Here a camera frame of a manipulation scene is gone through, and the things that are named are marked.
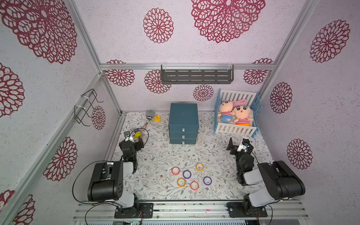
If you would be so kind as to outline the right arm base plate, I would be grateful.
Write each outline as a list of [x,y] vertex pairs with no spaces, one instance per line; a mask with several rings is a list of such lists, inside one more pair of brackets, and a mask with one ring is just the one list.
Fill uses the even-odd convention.
[[246,202],[228,202],[226,207],[231,218],[265,218],[268,217],[264,207],[254,207]]

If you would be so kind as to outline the yellow tape roll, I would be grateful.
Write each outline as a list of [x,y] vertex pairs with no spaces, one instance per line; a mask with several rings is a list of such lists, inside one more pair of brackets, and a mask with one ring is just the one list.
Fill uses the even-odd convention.
[[202,163],[197,163],[196,170],[202,172],[204,170],[204,165]]
[[177,180],[177,185],[178,187],[182,188],[182,187],[185,187],[186,186],[186,180],[184,178],[179,178]]

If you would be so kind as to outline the teal three-drawer cabinet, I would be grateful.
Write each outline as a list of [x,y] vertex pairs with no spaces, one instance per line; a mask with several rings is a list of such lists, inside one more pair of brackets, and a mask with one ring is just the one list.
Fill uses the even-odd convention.
[[195,145],[199,130],[197,104],[171,103],[168,128],[171,144]]

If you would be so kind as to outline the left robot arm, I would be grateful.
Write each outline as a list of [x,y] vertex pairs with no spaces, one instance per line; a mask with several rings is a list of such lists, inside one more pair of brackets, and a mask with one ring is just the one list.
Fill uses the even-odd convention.
[[138,210],[138,197],[124,189],[124,177],[137,171],[137,152],[143,147],[142,138],[126,138],[120,142],[123,159],[96,163],[88,187],[88,200],[111,202],[125,210]]

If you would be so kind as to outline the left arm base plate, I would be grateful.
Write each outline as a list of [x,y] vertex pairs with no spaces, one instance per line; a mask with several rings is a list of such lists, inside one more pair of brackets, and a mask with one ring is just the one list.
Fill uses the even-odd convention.
[[153,203],[136,203],[133,207],[120,209],[115,211],[115,219],[130,219],[130,218],[152,218],[154,212]]

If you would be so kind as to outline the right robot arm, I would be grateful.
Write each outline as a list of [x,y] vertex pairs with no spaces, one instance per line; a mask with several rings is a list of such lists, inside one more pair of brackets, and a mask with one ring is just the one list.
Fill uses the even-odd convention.
[[226,149],[235,156],[236,178],[239,184],[243,187],[260,183],[265,185],[264,188],[243,197],[242,206],[245,210],[258,210],[279,200],[289,200],[305,194],[304,183],[284,161],[255,165],[255,158],[251,155],[254,147],[248,139],[243,139],[241,145],[234,145],[230,138]]

